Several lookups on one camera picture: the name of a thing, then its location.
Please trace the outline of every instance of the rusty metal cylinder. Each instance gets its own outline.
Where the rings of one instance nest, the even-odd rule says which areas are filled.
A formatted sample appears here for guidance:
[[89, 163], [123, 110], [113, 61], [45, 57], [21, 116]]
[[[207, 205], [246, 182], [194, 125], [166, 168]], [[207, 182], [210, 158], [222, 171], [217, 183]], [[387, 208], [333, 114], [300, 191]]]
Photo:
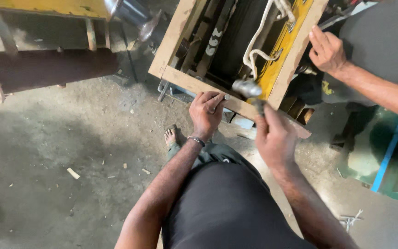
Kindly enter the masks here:
[[4, 94], [107, 76], [117, 69], [116, 55], [108, 48], [19, 51], [14, 57], [0, 52]]

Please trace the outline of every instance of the foot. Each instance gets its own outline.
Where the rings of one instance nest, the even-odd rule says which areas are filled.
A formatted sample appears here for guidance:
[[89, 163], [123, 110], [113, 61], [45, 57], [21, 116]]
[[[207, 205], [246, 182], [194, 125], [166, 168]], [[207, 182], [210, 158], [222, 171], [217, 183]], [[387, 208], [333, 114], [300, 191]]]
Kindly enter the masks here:
[[176, 143], [176, 131], [174, 129], [169, 129], [165, 131], [164, 137], [165, 143], [168, 147], [171, 147], [173, 144]]

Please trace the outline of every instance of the blue stripe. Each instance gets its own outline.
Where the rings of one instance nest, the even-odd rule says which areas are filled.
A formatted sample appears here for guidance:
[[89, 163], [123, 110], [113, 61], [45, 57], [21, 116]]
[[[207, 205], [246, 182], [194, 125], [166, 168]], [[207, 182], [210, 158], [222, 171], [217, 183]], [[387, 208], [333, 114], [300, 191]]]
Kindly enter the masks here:
[[398, 142], [398, 125], [395, 128], [393, 138], [391, 139], [390, 145], [388, 149], [386, 149], [385, 157], [383, 158], [382, 163], [380, 164], [379, 171], [375, 176], [374, 182], [371, 187], [371, 191], [377, 192], [379, 190], [380, 184], [382, 183], [383, 175], [385, 174], [386, 168], [388, 167], [388, 163], [390, 162], [391, 156], [394, 152], [395, 146]]

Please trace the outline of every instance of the forearm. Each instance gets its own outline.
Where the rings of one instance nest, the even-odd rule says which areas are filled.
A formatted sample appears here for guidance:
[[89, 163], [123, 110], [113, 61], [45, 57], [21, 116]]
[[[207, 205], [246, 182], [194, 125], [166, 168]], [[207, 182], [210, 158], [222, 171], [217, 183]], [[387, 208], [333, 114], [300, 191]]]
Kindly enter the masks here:
[[332, 75], [373, 102], [398, 114], [398, 85], [347, 62]]
[[290, 167], [274, 168], [272, 174], [284, 191], [307, 241], [318, 248], [357, 248], [295, 163]]
[[201, 149], [189, 139], [163, 167], [125, 219], [115, 248], [156, 248], [162, 221]]

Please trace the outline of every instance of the black cloth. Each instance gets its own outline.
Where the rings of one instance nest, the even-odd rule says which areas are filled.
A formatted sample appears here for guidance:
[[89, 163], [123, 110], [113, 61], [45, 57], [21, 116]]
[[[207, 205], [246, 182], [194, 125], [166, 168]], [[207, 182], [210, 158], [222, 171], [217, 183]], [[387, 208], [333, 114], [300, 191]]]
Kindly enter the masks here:
[[297, 236], [248, 162], [189, 173], [162, 226], [164, 248], [314, 248]]

